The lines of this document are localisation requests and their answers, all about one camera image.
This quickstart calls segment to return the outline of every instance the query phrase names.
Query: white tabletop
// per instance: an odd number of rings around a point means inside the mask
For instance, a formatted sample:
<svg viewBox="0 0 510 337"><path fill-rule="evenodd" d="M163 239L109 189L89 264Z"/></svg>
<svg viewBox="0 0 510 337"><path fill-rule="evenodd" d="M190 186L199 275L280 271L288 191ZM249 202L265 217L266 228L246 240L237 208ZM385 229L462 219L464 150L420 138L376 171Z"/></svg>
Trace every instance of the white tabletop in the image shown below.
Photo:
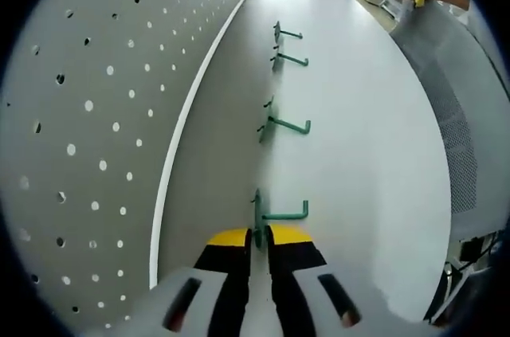
<svg viewBox="0 0 510 337"><path fill-rule="evenodd" d="M285 61L271 72L276 20L303 33L286 37L282 52L308 57L308 67ZM279 127L258 144L254 129L272 94L282 119L312 121L309 135ZM382 323L423 319L449 243L445 150L413 69L356 0L247 0L239 10L184 127L159 276L192 265L212 233L253 226L257 187L273 213L309 200L308 218L293 224L311 234L365 319L391 312ZM272 311L270 288L258 288L267 286L266 268L252 269L247 309L260 302ZM245 331L250 325L255 332L244 335L257 335L259 315L247 312Z"/></svg>

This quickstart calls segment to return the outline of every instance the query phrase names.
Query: white pegboard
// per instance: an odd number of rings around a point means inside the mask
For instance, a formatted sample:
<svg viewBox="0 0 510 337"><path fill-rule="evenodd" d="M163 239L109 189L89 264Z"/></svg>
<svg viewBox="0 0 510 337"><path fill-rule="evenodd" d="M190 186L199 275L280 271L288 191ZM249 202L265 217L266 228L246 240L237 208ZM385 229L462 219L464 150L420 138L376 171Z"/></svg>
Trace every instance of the white pegboard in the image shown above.
<svg viewBox="0 0 510 337"><path fill-rule="evenodd" d="M40 296L73 331L129 321L190 86L240 0L40 0L3 76L0 195Z"/></svg>

